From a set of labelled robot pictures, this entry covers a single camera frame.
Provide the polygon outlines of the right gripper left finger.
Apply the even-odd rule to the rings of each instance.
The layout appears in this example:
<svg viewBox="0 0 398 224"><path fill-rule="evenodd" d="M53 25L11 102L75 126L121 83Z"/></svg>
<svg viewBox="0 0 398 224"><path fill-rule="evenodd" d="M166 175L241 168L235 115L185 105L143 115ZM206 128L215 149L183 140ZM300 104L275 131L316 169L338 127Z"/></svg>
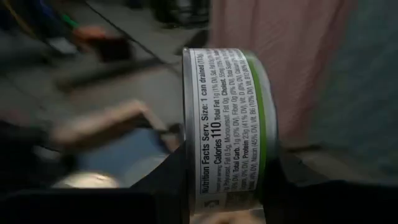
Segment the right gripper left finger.
<svg viewBox="0 0 398 224"><path fill-rule="evenodd" d="M0 197L0 224L189 224L185 145L129 188L48 188Z"/></svg>

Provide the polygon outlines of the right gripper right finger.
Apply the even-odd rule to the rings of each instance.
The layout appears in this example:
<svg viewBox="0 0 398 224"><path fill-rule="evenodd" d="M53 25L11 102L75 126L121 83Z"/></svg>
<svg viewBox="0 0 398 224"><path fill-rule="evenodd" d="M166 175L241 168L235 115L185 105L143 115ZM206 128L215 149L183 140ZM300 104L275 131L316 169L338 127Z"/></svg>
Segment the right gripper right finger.
<svg viewBox="0 0 398 224"><path fill-rule="evenodd" d="M264 161L267 224L398 224L398 184L325 180L294 157Z"/></svg>

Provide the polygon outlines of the gold-lid salmon can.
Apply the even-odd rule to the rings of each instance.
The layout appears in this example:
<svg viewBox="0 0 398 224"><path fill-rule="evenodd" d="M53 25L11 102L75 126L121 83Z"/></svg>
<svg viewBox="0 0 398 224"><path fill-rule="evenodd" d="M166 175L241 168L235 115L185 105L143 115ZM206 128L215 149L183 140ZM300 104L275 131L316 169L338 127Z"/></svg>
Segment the gold-lid salmon can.
<svg viewBox="0 0 398 224"><path fill-rule="evenodd" d="M97 172L76 172L54 183L54 188L78 189L112 189L118 188L119 182L104 174Z"/></svg>

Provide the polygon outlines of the green-label tuna can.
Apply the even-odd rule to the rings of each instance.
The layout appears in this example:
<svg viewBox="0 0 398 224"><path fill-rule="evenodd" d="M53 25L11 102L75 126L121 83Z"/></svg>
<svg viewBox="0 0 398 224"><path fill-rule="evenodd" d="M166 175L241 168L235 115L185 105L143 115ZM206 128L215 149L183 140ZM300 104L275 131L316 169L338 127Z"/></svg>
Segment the green-label tuna can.
<svg viewBox="0 0 398 224"><path fill-rule="evenodd" d="M186 48L182 62L191 212L258 206L278 140L266 70L252 52L231 48Z"/></svg>

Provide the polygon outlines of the green leaf-pattern cloth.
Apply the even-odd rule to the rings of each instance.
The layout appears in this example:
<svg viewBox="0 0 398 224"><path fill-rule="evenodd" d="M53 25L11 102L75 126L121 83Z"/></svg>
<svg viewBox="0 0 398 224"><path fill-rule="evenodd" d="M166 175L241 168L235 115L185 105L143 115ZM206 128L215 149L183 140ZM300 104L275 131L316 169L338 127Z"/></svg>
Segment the green leaf-pattern cloth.
<svg viewBox="0 0 398 224"><path fill-rule="evenodd" d="M358 0L308 132L368 180L398 184L398 0Z"/></svg>

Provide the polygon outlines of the pink chevron cloth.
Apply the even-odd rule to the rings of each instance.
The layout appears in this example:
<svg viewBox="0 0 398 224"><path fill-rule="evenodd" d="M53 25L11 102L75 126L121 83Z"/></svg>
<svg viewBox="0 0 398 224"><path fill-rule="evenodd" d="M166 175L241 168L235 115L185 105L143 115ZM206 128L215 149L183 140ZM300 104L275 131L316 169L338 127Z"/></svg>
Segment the pink chevron cloth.
<svg viewBox="0 0 398 224"><path fill-rule="evenodd" d="M301 140L323 71L358 0L211 0L210 46L254 52L271 81L279 137Z"/></svg>

